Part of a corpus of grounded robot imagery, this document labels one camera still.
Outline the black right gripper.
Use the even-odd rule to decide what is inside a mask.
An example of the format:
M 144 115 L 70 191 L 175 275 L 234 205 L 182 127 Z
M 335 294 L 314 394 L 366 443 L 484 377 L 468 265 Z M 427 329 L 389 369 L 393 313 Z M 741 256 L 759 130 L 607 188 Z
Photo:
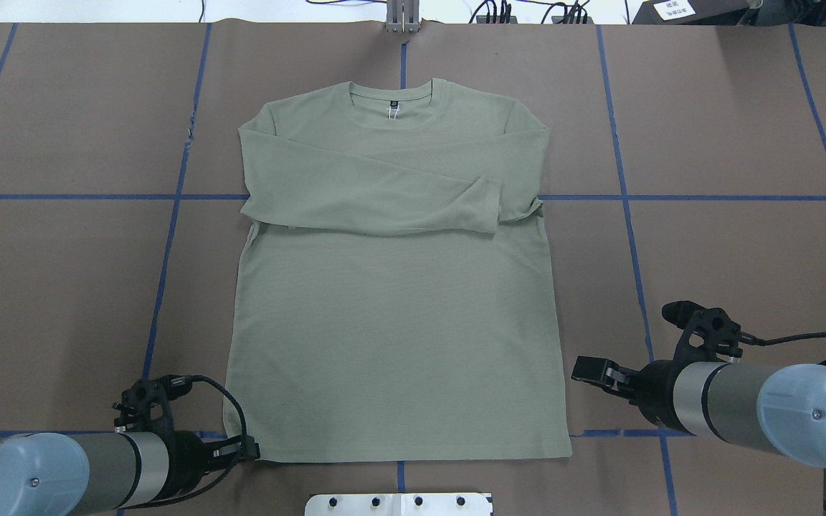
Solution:
M 604 357 L 577 356 L 571 380 L 607 394 L 626 394 L 642 417 L 661 428 L 681 431 L 674 405 L 674 388 L 680 366 L 674 360 L 654 360 L 639 371 Z

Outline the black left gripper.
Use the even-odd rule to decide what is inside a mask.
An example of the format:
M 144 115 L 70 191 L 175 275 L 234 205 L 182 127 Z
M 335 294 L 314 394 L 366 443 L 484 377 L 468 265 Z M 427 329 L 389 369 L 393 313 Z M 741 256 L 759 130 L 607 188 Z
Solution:
M 221 441 L 203 441 L 192 431 L 161 435 L 167 448 L 169 471 L 161 495 L 186 495 L 210 473 L 229 469 L 237 462 L 261 457 L 253 437 L 234 436 Z

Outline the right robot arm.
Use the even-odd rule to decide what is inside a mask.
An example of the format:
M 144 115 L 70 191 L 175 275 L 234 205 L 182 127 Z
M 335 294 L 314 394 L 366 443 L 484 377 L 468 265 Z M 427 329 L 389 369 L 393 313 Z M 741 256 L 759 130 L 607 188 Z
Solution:
M 625 399 L 660 428 L 822 469 L 826 514 L 826 365 L 656 360 L 635 371 L 580 356 L 571 379 Z

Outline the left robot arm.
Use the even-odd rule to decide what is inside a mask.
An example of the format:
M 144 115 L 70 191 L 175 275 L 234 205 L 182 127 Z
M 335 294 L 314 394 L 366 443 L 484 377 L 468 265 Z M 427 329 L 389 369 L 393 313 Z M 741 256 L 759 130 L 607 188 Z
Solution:
M 0 437 L 0 515 L 92 515 L 173 505 L 209 490 L 208 474 L 226 477 L 260 454 L 249 436 L 204 441 L 190 431 Z

